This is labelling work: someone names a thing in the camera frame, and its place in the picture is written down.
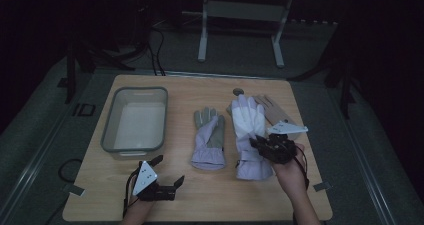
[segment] rectangular container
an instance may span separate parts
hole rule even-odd
[[[163,154],[168,91],[124,87],[114,94],[101,145],[115,159],[150,160]]]

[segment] table surface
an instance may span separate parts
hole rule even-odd
[[[119,75],[115,78],[75,185],[85,189],[81,197],[70,194],[63,218],[67,221],[119,221],[122,219],[126,181],[138,160],[115,160],[100,144],[115,91],[121,87],[162,86],[168,90],[164,160],[154,167],[161,185],[172,185],[185,175],[174,201],[158,201],[148,221],[281,221],[291,220],[293,209],[275,176],[263,181],[236,178],[239,158],[231,117],[226,112],[234,88],[246,96],[268,95],[296,122],[303,125],[291,86],[281,80],[216,77],[171,77]],[[190,164],[196,128],[193,113],[214,107],[225,117],[227,166],[204,171]],[[320,220],[329,220],[332,210],[325,190],[312,185],[321,176],[306,133],[296,142],[305,145],[310,189],[308,194]]]

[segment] pair of gloves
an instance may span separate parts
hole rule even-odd
[[[231,103],[231,115],[236,133],[236,146],[240,160],[237,165],[237,178],[262,180],[273,174],[271,165],[249,139],[265,135],[264,107],[257,105],[253,97],[239,95]],[[191,163],[203,170],[218,170],[225,167],[223,153],[225,119],[215,109],[205,108],[194,113],[197,130],[196,147]]]

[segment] gray carpet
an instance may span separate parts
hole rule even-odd
[[[206,61],[198,63],[200,33],[196,21],[187,23],[181,30],[174,30],[166,23],[156,27],[164,34],[159,57],[168,75],[185,72],[279,79],[299,75],[315,66],[334,31],[334,27],[325,24],[287,25],[281,42],[286,67],[279,69],[274,65],[270,39],[264,34],[212,29]],[[160,34],[153,32],[154,51],[160,41]],[[149,56],[146,53],[127,64],[137,68],[136,74],[153,75]],[[31,180],[32,186],[17,201],[10,224],[45,224],[51,215],[54,216],[50,224],[69,224],[61,218],[60,205],[67,198],[62,191],[66,182],[58,177],[57,171],[65,161],[83,158],[113,79],[123,73],[107,66],[99,66],[92,75],[78,73],[78,94],[72,104],[65,105],[66,90],[56,87],[66,75],[65,65],[63,60],[51,69],[0,138],[2,208],[37,149],[46,143],[50,148],[40,171]],[[423,205],[372,109],[352,89],[356,103],[349,105],[351,119],[346,121],[338,109],[340,89],[326,88],[325,75],[326,71],[302,82],[292,82],[292,86],[302,119],[310,129],[308,136],[322,178],[332,185],[327,192],[334,215],[326,224],[424,224]],[[95,105],[94,115],[72,116],[77,103]],[[62,115],[64,121],[60,122],[58,118]],[[66,176],[75,177],[78,168],[78,163],[70,164]],[[385,204],[375,200],[372,191],[376,187]],[[382,215],[381,206],[389,212]]]

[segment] person's arm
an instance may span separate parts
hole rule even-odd
[[[304,146],[302,144],[296,145],[302,149],[302,151],[304,150]],[[305,166],[302,156],[303,154],[298,151],[296,158],[303,166]],[[277,175],[281,188],[284,192],[286,192],[292,203],[297,223],[299,225],[320,224],[318,216],[306,191],[305,178],[302,170],[296,161],[291,160],[284,165],[275,163],[272,164],[272,167]]]
[[[154,204],[155,202],[137,200],[128,208],[121,225],[143,224]]]

